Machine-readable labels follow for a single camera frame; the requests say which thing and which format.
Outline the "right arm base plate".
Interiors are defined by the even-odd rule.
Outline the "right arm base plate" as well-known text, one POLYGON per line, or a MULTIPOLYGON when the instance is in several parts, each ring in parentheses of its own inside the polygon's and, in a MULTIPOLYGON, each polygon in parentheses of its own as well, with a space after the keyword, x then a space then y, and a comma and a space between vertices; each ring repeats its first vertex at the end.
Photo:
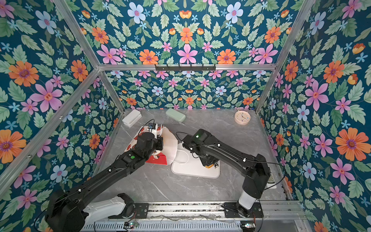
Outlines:
POLYGON ((263 218, 264 213, 259 202, 254 202, 251 209, 245 209, 238 202, 225 202, 221 205, 226 218, 263 218))

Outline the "red white paper bag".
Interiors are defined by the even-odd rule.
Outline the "red white paper bag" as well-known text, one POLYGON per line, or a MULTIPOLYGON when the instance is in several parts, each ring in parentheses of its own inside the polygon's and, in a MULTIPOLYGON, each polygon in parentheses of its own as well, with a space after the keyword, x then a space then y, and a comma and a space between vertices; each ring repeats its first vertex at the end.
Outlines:
POLYGON ((150 123, 141 127, 136 136, 131 140, 126 151, 134 149, 138 137, 143 133, 151 133, 154 136, 154 151, 148 157, 147 163, 159 165, 179 164, 185 165, 189 162, 188 153, 181 149, 181 143, 178 142, 175 135, 164 125, 150 123))

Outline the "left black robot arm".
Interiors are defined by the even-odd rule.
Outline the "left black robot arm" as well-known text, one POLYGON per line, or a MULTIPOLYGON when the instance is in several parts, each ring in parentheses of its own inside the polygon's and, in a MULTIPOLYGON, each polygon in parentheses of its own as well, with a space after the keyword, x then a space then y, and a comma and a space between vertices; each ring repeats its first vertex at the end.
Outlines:
POLYGON ((106 169, 68 191, 58 190, 49 199, 45 221, 55 232, 79 232, 86 224, 111 216, 131 218, 134 201, 127 194, 95 202, 94 199, 116 182, 129 176, 156 151, 163 150, 163 138, 144 131, 137 137, 135 146, 119 155, 106 169))

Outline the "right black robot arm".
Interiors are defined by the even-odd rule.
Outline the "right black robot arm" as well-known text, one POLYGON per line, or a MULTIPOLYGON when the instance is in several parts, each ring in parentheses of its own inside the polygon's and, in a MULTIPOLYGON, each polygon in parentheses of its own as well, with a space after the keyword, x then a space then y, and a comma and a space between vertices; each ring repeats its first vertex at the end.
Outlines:
POLYGON ((204 129, 199 129, 194 135, 186 135, 182 139, 182 146, 197 155, 204 167, 222 161, 237 170, 244 177, 237 209, 240 214, 248 214, 253 210, 254 203, 261 198, 271 175, 263 155, 253 156, 238 151, 204 129))

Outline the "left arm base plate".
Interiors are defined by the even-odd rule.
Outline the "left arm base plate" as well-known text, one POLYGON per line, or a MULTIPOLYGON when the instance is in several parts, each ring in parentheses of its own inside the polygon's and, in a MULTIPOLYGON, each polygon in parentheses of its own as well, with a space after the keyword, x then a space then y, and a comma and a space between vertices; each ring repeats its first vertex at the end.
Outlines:
POLYGON ((145 219, 149 212, 148 203, 133 203, 125 207, 119 215, 109 216, 109 219, 145 219))

